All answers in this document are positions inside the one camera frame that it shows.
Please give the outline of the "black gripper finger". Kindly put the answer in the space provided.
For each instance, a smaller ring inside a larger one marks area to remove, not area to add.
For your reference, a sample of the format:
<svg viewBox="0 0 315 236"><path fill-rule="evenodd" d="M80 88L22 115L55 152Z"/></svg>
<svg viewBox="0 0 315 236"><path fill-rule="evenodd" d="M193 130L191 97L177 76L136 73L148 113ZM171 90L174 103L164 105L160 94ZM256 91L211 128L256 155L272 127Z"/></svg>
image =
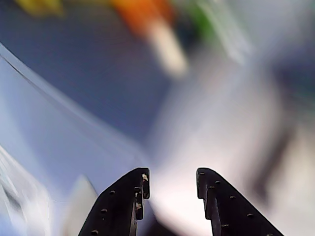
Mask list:
<svg viewBox="0 0 315 236"><path fill-rule="evenodd" d="M128 172L99 195L78 235L135 236L149 197L149 169Z"/></svg>
<svg viewBox="0 0 315 236"><path fill-rule="evenodd" d="M197 196L214 236L280 236L276 229L236 188L209 168L196 171Z"/></svg>

